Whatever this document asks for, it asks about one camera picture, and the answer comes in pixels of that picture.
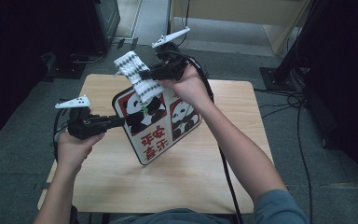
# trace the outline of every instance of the tabletop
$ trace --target tabletop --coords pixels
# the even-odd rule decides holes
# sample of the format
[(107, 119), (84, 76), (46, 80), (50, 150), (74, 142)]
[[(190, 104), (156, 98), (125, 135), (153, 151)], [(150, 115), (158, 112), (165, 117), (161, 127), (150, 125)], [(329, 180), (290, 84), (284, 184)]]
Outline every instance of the tabletop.
[[(255, 141), (272, 160), (253, 86), (247, 81), (209, 80), (222, 112)], [(124, 76), (88, 75), (80, 95), (91, 102), (91, 113), (115, 115), (112, 99), (130, 87)], [(52, 165), (47, 182), (56, 169)], [(229, 170), (243, 214), (253, 202)], [(47, 190), (43, 190), (38, 207)], [(77, 175), (73, 205), (79, 212), (157, 213), (185, 207), (199, 213), (235, 214), (218, 145), (202, 122), (195, 130), (146, 166), (142, 165), (123, 128), (107, 131)]]

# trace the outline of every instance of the forearm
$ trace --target forearm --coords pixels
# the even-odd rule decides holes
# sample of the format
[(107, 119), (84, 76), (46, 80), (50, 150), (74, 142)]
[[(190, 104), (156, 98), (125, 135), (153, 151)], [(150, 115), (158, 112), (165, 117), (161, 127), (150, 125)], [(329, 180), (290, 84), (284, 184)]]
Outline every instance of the forearm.
[(269, 190), (286, 189), (269, 157), (216, 105), (204, 102), (197, 109), (222, 148), (235, 176), (254, 202)]
[(34, 223), (69, 223), (76, 175), (58, 170)]

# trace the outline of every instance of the panda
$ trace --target panda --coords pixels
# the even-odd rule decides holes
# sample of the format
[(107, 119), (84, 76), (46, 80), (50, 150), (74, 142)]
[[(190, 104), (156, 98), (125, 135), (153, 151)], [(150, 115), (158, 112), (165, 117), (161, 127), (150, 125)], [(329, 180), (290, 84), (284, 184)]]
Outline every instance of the panda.
[(166, 112), (165, 104), (159, 100), (159, 97), (155, 96), (146, 102), (142, 102), (136, 92), (128, 101), (123, 103), (123, 106), (127, 111), (126, 123), (132, 135), (136, 135), (161, 119)]
[(193, 106), (180, 102), (172, 112), (172, 137), (178, 138), (188, 132), (199, 121), (199, 115)]

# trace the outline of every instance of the person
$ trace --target person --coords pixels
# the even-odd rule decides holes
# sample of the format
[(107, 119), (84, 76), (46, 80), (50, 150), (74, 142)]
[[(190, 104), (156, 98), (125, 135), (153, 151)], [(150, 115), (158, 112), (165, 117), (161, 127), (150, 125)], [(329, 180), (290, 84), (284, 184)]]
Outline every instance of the person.
[[(253, 200), (255, 223), (309, 223), (269, 157), (210, 100), (205, 85), (193, 66), (189, 65), (185, 69), (179, 81), (161, 80), (160, 84), (174, 90), (183, 101), (200, 112), (234, 175)], [(103, 134), (100, 134), (80, 141), (68, 133), (61, 134), (56, 174), (35, 223), (69, 222), (76, 174), (83, 160), (91, 152), (92, 146), (102, 138)], [(208, 215), (179, 209), (139, 217), (133, 222), (124, 223), (170, 223), (177, 219), (181, 219), (180, 223), (224, 222)]]

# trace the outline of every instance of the white plastic piece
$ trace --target white plastic piece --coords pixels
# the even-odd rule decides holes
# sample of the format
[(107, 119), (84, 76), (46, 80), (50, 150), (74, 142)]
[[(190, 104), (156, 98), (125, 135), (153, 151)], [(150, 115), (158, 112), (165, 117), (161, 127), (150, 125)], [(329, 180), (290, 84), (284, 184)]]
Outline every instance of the white plastic piece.
[(89, 98), (87, 97), (87, 95), (83, 95), (73, 100), (63, 102), (61, 104), (56, 104), (55, 107), (57, 109), (64, 109), (64, 108), (74, 108), (74, 107), (86, 107), (89, 105), (90, 105)]
[(176, 37), (180, 36), (180, 35), (184, 35), (185, 33), (189, 32), (190, 28), (187, 26), (184, 30), (175, 32), (173, 34), (170, 35), (162, 35), (161, 38), (156, 42), (156, 43), (152, 43), (152, 48), (156, 48), (160, 45), (163, 45), (165, 43), (170, 42), (171, 40), (175, 39)]

